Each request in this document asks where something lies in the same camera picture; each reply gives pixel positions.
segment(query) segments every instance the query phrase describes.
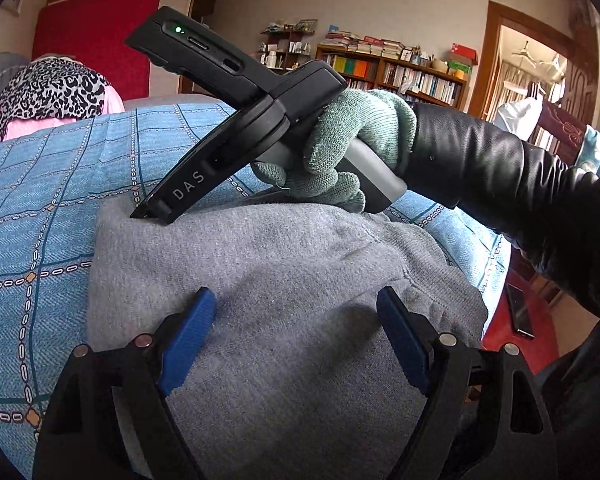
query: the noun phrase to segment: small bottle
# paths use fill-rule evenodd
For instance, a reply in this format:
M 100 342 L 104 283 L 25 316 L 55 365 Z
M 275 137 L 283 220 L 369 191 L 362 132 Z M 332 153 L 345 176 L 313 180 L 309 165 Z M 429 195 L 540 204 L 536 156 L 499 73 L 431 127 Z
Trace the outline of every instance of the small bottle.
M 267 68 L 275 68 L 276 67 L 276 51 L 270 50 L 269 55 L 267 56 L 266 63 Z

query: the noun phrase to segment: pink clothing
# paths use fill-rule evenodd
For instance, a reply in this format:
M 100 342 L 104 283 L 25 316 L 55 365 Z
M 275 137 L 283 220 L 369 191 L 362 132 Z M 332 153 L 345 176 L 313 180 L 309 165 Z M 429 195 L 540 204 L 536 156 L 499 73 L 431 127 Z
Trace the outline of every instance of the pink clothing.
M 107 86 L 104 89 L 104 106 L 102 107 L 102 114 L 119 114 L 125 111 L 125 105 L 122 104 L 122 99 L 116 92 L 113 86 Z M 38 130 L 44 128 L 55 128 L 56 126 L 62 126 L 63 124 L 75 123 L 76 119 L 14 119 L 7 124 L 5 140 L 17 139 L 25 135 L 32 134 Z

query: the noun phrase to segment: grey handle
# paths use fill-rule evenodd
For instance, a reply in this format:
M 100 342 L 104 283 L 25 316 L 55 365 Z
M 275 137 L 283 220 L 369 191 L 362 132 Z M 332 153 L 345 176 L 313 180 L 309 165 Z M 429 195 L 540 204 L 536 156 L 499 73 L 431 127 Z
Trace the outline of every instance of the grey handle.
M 276 142 L 260 155 L 258 160 L 290 170 L 296 165 L 299 157 L 302 157 L 302 153 L 293 151 L 282 142 Z M 344 158 L 336 169 L 358 176 L 360 189 L 366 197 L 365 211 L 368 213 L 384 211 L 407 191 L 405 182 L 357 137 L 349 143 Z

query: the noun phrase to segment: ceiling fan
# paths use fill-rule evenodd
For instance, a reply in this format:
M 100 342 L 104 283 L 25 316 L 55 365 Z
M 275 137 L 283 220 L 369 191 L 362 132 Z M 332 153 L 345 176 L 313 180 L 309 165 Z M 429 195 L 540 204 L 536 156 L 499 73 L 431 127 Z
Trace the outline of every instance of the ceiling fan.
M 540 64 L 548 65 L 548 69 L 554 67 L 560 77 L 564 76 L 564 70 L 560 66 L 560 55 L 558 53 L 555 54 L 555 57 L 551 61 L 541 61 Z
M 536 60 L 533 59 L 533 57 L 531 57 L 531 54 L 529 54 L 529 42 L 527 41 L 525 43 L 524 48 L 522 48 L 519 51 L 516 52 L 512 52 L 511 53 L 512 56 L 520 56 L 520 63 L 522 66 L 522 60 L 526 59 L 529 63 L 531 63 L 531 65 L 535 68 L 536 67 Z

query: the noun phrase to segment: blue gripper jaw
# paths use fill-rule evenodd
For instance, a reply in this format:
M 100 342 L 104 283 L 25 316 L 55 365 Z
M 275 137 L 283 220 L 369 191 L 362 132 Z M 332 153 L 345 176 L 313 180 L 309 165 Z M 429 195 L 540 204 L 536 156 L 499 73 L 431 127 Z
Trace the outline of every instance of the blue gripper jaw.
M 184 384 L 215 315 L 216 297 L 203 286 L 186 311 L 165 318 L 155 332 L 162 354 L 158 356 L 162 366 L 156 384 L 165 397 Z
M 409 384 L 428 395 L 433 366 L 431 344 L 438 332 L 426 317 L 409 312 L 390 286 L 378 292 L 376 311 Z

